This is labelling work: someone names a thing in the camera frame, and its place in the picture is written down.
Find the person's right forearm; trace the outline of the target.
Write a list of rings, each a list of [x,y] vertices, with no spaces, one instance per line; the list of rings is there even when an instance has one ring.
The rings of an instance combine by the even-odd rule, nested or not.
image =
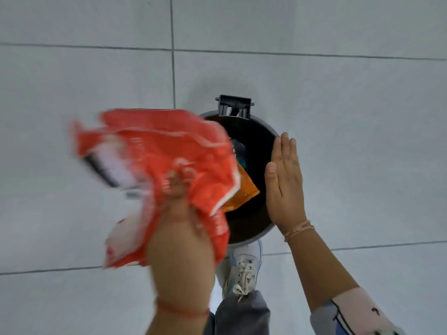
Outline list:
[[[359,284],[310,225],[300,225],[285,236],[312,313]]]

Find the pink and white sleeve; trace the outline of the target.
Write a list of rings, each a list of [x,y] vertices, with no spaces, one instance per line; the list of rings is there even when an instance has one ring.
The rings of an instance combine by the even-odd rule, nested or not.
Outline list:
[[[353,288],[311,313],[316,335],[406,335],[363,288]]]

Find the dark teal packet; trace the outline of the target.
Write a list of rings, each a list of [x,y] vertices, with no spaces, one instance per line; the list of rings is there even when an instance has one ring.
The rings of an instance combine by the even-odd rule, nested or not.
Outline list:
[[[248,166],[248,154],[245,145],[237,139],[231,138],[230,140],[237,162],[244,170],[246,170]]]

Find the white sneaker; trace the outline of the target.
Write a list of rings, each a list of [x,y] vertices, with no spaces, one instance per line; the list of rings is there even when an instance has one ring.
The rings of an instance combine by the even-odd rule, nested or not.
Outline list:
[[[255,291],[262,264],[262,249],[262,242],[258,240],[230,252],[230,271],[223,285],[223,299],[232,293],[240,301]]]

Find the person's left hand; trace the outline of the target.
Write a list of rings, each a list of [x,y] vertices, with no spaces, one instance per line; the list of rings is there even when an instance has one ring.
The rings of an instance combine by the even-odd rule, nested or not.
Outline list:
[[[209,310],[215,284],[214,251],[188,197],[172,200],[163,194],[146,259],[160,305],[196,313]]]

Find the person's right hand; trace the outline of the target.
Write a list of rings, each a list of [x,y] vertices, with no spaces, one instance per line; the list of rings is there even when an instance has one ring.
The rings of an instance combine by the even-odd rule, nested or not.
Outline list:
[[[289,138],[290,171],[286,171],[281,160],[280,137],[274,140],[270,161],[277,164],[278,192],[266,192],[266,207],[271,221],[286,236],[307,222],[307,217],[296,140]]]

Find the grey round trash bin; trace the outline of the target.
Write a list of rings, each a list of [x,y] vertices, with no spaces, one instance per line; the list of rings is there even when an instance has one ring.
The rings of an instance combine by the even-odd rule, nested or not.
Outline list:
[[[265,167],[271,160],[274,140],[279,137],[268,124],[251,114],[254,102],[250,98],[220,95],[218,110],[202,113],[206,120],[223,126],[230,139],[245,145],[248,154],[246,172],[260,193],[242,207],[226,213],[230,229],[229,249],[246,246],[260,240],[274,227],[267,214],[265,199]]]

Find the grey trouser leg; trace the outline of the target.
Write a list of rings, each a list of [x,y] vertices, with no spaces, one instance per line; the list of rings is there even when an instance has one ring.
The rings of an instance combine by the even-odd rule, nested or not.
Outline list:
[[[271,311],[261,292],[230,291],[215,313],[210,312],[203,335],[270,335]]]

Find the person's left forearm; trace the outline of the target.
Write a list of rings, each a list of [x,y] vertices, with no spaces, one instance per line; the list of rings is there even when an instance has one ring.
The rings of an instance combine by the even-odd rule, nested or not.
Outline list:
[[[145,335],[203,335],[208,317],[209,310],[196,313],[157,305]]]

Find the orange snack packet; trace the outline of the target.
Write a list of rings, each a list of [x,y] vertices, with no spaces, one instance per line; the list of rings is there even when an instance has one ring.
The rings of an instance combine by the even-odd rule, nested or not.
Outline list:
[[[243,168],[240,163],[237,163],[237,168],[240,175],[240,188],[239,190],[221,207],[222,212],[232,212],[242,207],[249,200],[257,196],[260,191],[254,185],[249,174]]]

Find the red-orange plastic bag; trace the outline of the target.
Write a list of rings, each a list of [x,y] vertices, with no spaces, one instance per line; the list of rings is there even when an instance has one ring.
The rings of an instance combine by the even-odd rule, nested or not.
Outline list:
[[[188,203],[213,246],[215,264],[226,256],[229,226],[222,206],[240,189],[230,137],[215,121],[178,109],[112,109],[102,126],[71,123],[73,147],[107,185],[136,190],[140,208],[120,220],[105,240],[105,268],[147,266],[144,245],[152,237],[174,171],[186,182]]]

